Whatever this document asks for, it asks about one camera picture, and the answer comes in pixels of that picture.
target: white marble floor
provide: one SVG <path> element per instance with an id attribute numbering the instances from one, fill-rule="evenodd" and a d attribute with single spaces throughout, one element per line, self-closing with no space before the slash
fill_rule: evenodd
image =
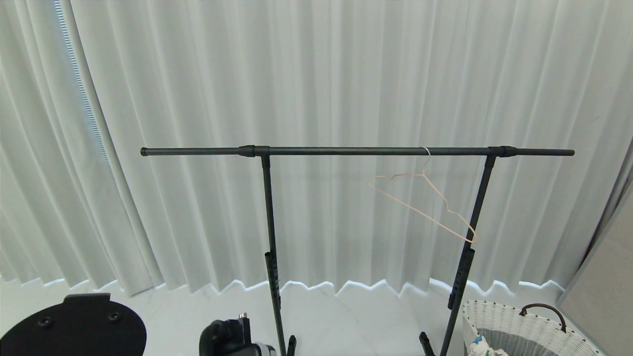
<path id="1" fill-rule="evenodd" d="M 267 283 L 245 289 L 234 282 L 221 293 L 211 286 L 191 294 L 180 288 L 156 288 L 128 298 L 117 283 L 99 290 L 111 293 L 115 302 L 135 310 L 147 327 L 145 355 L 197 355 L 200 332 L 215 319 L 235 319 L 247 312 L 254 341 L 273 345 L 277 335 Z M 24 285 L 0 283 L 0 334 L 24 317 L 61 303 L 67 294 L 94 292 L 88 283 L 69 289 L 59 282 L 44 286 L 40 281 Z M 424 292 L 405 286 L 398 293 L 386 283 L 368 288 L 347 283 L 338 293 L 331 284 L 306 288 L 288 283 L 282 289 L 282 318 L 286 340 L 295 334 L 297 355 L 423 355 L 418 342 L 426 331 L 437 353 L 441 347 L 449 310 L 450 288 L 432 281 Z M 556 283 L 543 286 L 522 283 L 512 293 L 503 284 L 483 292 L 469 283 L 464 300 L 484 299 L 522 307 L 528 303 L 554 304 L 562 294 Z M 538 314 L 549 315 L 548 310 Z M 461 320 L 451 341 L 450 355 L 463 354 Z"/>

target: white wicker basket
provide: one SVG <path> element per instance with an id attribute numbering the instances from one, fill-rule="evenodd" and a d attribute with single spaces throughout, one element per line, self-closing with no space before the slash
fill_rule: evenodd
<path id="1" fill-rule="evenodd" d="M 530 314 L 531 307 L 544 307 L 558 314 L 561 322 Z M 563 316 L 546 304 L 530 304 L 519 310 L 507 305 L 471 300 L 462 306 L 464 343 L 482 335 L 493 349 L 511 356 L 596 356 L 600 352 L 567 328 Z"/>

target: garment rack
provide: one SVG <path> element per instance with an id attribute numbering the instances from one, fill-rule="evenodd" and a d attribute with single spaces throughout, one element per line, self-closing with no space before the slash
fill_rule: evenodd
<path id="1" fill-rule="evenodd" d="M 213 155 L 237 155 L 245 157 L 261 157 L 261 169 L 264 178 L 264 193 L 266 200 L 266 218 L 268 221 L 268 242 L 270 251 L 265 253 L 266 268 L 268 270 L 268 283 L 272 298 L 273 313 L 275 314 L 275 327 L 281 356 L 294 356 L 297 341 L 294 335 L 290 337 L 286 352 L 284 327 L 281 319 L 281 295 L 279 293 L 279 273 L 277 270 L 277 245 L 275 243 L 275 219 L 273 216 L 272 184 L 270 180 L 271 156 L 486 156 L 484 173 L 481 177 L 479 190 L 475 199 L 475 206 L 470 217 L 472 229 L 477 227 L 479 214 L 484 203 L 486 189 L 490 181 L 490 174 L 497 157 L 512 156 L 573 156 L 572 149 L 541 149 L 541 148 L 516 148 L 512 146 L 494 146 L 479 148 L 459 147 L 270 147 L 247 145 L 235 148 L 141 148 L 142 156 L 213 156 Z M 473 230 L 468 229 L 467 240 L 472 240 Z M 470 247 L 470 242 L 465 241 L 461 251 L 460 262 L 453 282 L 453 290 L 448 298 L 448 309 L 451 316 L 448 319 L 444 342 L 440 356 L 446 356 L 451 342 L 455 322 L 464 295 L 468 273 L 472 265 L 475 250 Z M 430 345 L 430 340 L 425 332 L 420 333 L 420 343 L 426 356 L 435 356 Z"/>

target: black round object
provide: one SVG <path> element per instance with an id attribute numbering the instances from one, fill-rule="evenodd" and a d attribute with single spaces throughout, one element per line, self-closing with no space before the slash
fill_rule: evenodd
<path id="1" fill-rule="evenodd" d="M 0 355 L 141 356 L 146 341 L 141 317 L 109 293 L 69 295 L 9 330 Z"/>

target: brown handle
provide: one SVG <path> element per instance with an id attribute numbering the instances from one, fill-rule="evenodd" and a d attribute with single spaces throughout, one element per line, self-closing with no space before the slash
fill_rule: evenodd
<path id="1" fill-rule="evenodd" d="M 528 304 L 526 306 L 523 307 L 523 309 L 521 309 L 521 312 L 519 313 L 519 315 L 521 315 L 522 317 L 527 315 L 527 309 L 528 308 L 532 308 L 532 307 L 541 307 L 541 308 L 547 308 L 550 309 L 551 311 L 553 311 L 554 313 L 556 313 L 556 315 L 558 315 L 558 317 L 560 318 L 560 324 L 561 326 L 561 331 L 563 331 L 564 333 L 567 332 L 567 323 L 565 323 L 565 318 L 563 318 L 563 314 L 561 314 L 558 309 L 552 307 L 551 305 L 547 305 L 547 304 L 543 304 L 543 303 L 534 303 L 534 304 Z"/>

